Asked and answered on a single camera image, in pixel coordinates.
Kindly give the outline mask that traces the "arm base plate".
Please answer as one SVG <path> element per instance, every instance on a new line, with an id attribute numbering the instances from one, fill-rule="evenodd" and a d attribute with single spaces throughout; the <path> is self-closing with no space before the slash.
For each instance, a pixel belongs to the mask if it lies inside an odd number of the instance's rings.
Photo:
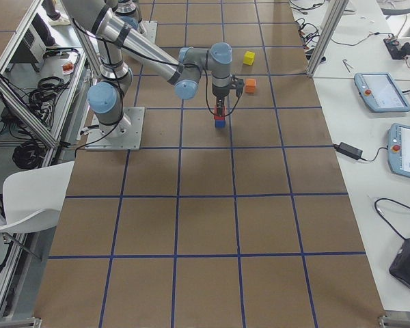
<path id="1" fill-rule="evenodd" d="M 113 132 L 111 132 L 112 126 L 103 124 L 89 131 L 85 149 L 93 151 L 139 150 L 144 115 L 144 107 L 125 107 L 124 117 Z"/>
<path id="2" fill-rule="evenodd" d="M 142 20 L 137 30 L 147 40 L 155 43 L 157 31 L 157 22 L 155 20 Z"/>

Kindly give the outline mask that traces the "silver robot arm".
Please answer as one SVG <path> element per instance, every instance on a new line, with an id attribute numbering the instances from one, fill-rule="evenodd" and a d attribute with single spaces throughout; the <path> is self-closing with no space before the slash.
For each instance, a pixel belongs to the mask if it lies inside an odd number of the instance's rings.
<path id="1" fill-rule="evenodd" d="M 225 100 L 230 90 L 238 97 L 243 93 L 244 82 L 231 73 L 232 48 L 225 42 L 208 49 L 184 47 L 178 58 L 173 58 L 149 41 L 142 27 L 138 1 L 64 1 L 63 6 L 79 31 L 92 34 L 98 41 L 103 68 L 114 79 L 127 76 L 123 53 L 145 66 L 174 86 L 176 95 L 192 99 L 202 76 L 207 78 L 216 98 L 211 109 L 215 125 L 223 127 L 226 116 Z"/>

